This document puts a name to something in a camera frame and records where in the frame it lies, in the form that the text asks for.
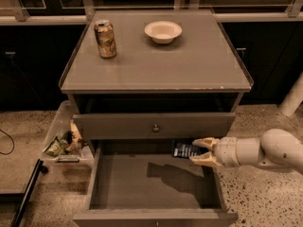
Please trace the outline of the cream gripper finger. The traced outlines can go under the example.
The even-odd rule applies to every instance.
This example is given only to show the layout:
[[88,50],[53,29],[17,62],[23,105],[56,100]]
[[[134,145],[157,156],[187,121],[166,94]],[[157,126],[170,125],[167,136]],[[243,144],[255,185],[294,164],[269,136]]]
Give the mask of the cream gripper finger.
[[197,166],[207,166],[207,167],[221,166],[221,164],[217,161],[216,157],[211,152],[207,152],[197,156],[190,156],[189,160]]
[[192,145],[199,148],[207,148],[208,150],[212,150],[214,149],[214,146],[217,144],[217,142],[218,142],[217,138],[207,137],[207,138],[195,139],[192,142]]

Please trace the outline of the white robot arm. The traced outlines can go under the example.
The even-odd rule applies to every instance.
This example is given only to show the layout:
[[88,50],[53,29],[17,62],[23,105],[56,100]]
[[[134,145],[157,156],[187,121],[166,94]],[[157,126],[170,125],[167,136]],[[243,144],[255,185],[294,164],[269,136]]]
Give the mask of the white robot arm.
[[303,174],[303,143],[281,129],[268,130],[260,138],[207,137],[192,144],[208,149],[206,153],[189,157],[197,166],[254,166]]

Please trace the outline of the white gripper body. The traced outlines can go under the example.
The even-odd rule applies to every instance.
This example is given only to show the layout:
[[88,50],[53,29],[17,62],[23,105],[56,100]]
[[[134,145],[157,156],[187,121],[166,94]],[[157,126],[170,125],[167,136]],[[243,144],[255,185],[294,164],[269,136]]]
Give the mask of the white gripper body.
[[217,141],[213,154],[219,166],[236,167],[239,165],[236,153],[237,141],[236,137],[224,137]]

